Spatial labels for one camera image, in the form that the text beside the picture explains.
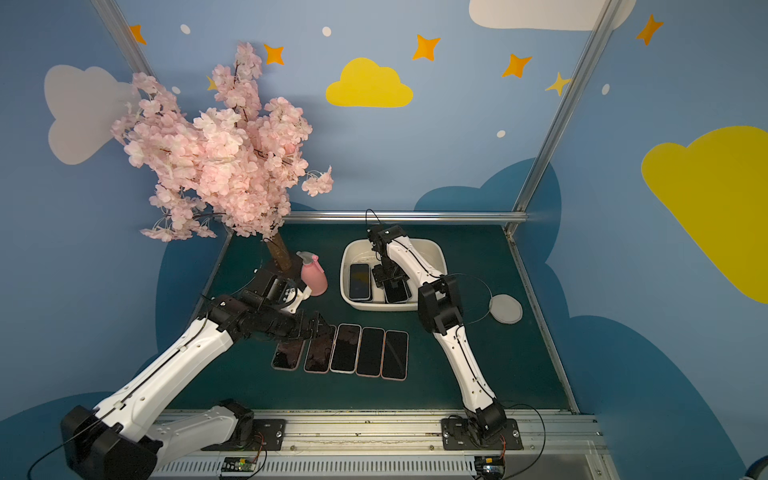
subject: black phone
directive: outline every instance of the black phone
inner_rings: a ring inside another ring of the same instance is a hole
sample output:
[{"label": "black phone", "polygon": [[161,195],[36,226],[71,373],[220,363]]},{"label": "black phone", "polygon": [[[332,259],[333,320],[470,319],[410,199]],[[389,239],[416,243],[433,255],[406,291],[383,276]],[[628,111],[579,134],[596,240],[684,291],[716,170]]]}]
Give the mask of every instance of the black phone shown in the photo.
[{"label": "black phone", "polygon": [[384,335],[382,378],[405,380],[408,375],[408,332],[387,330]]},{"label": "black phone", "polygon": [[384,329],[367,326],[360,336],[360,354],[357,356],[357,374],[380,376],[384,350]]},{"label": "black phone", "polygon": [[327,335],[310,340],[310,346],[306,350],[304,371],[307,373],[328,373],[331,366],[331,352],[333,351],[333,337],[336,335],[336,326],[331,325],[331,331]]},{"label": "black phone", "polygon": [[369,302],[372,298],[371,266],[368,263],[353,263],[349,266],[349,299]]},{"label": "black phone", "polygon": [[301,354],[306,340],[288,340],[280,342],[272,357],[272,368],[275,370],[295,370],[299,366]]},{"label": "black phone", "polygon": [[384,282],[384,299],[387,303],[403,303],[411,298],[408,282],[403,280],[387,280]]},{"label": "black phone", "polygon": [[336,329],[336,341],[331,353],[331,372],[354,373],[360,346],[360,325],[342,323]]}]

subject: green tabletop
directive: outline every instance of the green tabletop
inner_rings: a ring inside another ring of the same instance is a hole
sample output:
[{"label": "green tabletop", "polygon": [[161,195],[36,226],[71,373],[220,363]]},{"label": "green tabletop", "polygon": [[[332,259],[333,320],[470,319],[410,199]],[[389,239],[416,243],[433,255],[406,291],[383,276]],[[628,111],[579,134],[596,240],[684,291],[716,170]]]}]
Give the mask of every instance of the green tabletop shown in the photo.
[{"label": "green tabletop", "polygon": [[[491,316],[467,325],[467,337],[488,384],[504,402],[524,402],[537,409],[567,409],[568,402],[525,295],[509,246],[496,226],[406,225],[411,238],[435,241],[449,273],[482,278],[494,294],[507,293],[523,306],[523,318],[502,325]],[[328,372],[275,370],[270,363],[276,343],[243,340],[215,359],[169,405],[172,409],[207,409],[234,398],[251,409],[460,409],[462,397],[448,360],[416,312],[365,312],[352,308],[339,293],[339,268],[346,245],[365,238],[362,225],[286,225],[280,229],[289,250],[319,255],[328,290],[301,308],[319,310],[328,323],[356,323],[409,333],[408,378],[381,378]],[[234,237],[214,278],[209,296],[231,293],[269,259],[260,237]],[[465,322],[488,310],[488,291],[474,278],[458,276]]]}]

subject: white cloud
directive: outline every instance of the white cloud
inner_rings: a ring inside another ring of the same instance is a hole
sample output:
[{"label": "white cloud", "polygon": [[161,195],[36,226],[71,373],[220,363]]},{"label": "white cloud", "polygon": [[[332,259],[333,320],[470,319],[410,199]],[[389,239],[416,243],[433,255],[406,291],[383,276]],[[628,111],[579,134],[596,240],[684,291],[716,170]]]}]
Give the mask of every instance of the white cloud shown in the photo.
[{"label": "white cloud", "polygon": [[56,119],[48,132],[51,151],[65,164],[76,165],[112,138],[112,123],[126,113],[127,102],[138,103],[138,96],[131,84],[103,68],[56,65],[45,75],[45,101]]},{"label": "white cloud", "polygon": [[[614,18],[618,27],[634,8],[623,0]],[[591,30],[605,0],[469,0],[472,21],[488,28]]]}]

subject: mounting plate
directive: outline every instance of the mounting plate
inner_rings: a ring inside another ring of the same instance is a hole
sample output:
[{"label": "mounting plate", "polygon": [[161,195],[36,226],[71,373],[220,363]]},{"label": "mounting plate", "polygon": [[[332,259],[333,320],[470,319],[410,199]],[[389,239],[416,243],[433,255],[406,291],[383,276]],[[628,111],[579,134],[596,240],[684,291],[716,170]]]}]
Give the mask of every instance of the mounting plate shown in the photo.
[{"label": "mounting plate", "polygon": [[448,417],[440,420],[442,447],[445,450],[502,450],[502,438],[507,442],[507,450],[522,450],[523,442],[515,419],[507,419],[507,426],[499,438],[485,447],[478,447],[469,436],[468,420]]},{"label": "mounting plate", "polygon": [[[285,419],[253,419],[253,432],[251,433],[250,446],[245,449],[247,451],[258,450],[259,440],[257,433],[264,435],[264,444],[262,450],[269,450],[274,452],[280,450],[283,447],[283,436],[285,435],[286,421]],[[231,445],[228,443],[219,443],[216,445],[209,445],[202,448],[205,452],[231,452],[236,450],[244,450],[237,445]]]}]

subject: blue wall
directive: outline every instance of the blue wall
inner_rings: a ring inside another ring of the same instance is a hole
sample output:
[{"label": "blue wall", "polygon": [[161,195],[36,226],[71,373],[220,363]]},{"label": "blue wall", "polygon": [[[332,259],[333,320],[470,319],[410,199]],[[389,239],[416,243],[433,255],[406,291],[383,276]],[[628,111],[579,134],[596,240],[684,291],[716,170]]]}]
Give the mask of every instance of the blue wall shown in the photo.
[{"label": "blue wall", "polygon": [[[664,25],[646,46],[635,37],[650,15]],[[638,2],[515,234],[579,406],[598,414],[623,480],[737,478],[768,452],[768,305],[713,265],[641,174],[658,144],[768,130],[765,18],[757,0]],[[718,193],[713,203],[733,202]],[[713,221],[729,235],[727,218]]]},{"label": "blue wall", "polygon": [[[94,405],[167,347],[188,321],[224,236],[167,249],[142,236],[139,229],[159,216],[147,201],[155,176],[133,168],[115,141],[77,165],[51,152],[54,118],[43,89],[51,67],[98,66],[131,79],[88,0],[0,2],[0,41],[0,477],[16,479],[61,441],[66,411]],[[156,334],[156,309],[172,319],[169,331]],[[36,474],[72,477],[60,456]]]},{"label": "blue wall", "polygon": [[[586,31],[486,28],[472,21],[467,0],[118,4],[130,25],[141,25],[150,64],[168,88],[180,89],[179,105],[191,118],[216,105],[215,91],[207,91],[213,67],[233,63],[238,40],[253,44],[265,60],[262,102],[283,96],[302,107],[314,128],[304,157],[316,170],[333,166],[331,193],[308,197],[292,190],[292,200],[316,210],[424,210],[422,204],[451,210],[422,196],[454,186],[465,187],[456,193],[472,209],[508,210],[506,202],[473,190],[536,156],[561,99],[546,88],[558,72],[571,76],[588,37]],[[322,34],[326,26],[329,37]],[[441,38],[434,61],[412,60],[417,35]],[[266,65],[263,44],[284,47],[285,65]],[[532,57],[522,78],[502,77],[510,54]],[[394,68],[413,90],[411,103],[331,105],[326,88],[358,57]],[[506,135],[497,137],[502,130]],[[526,174],[516,169],[505,198],[514,201]]]}]

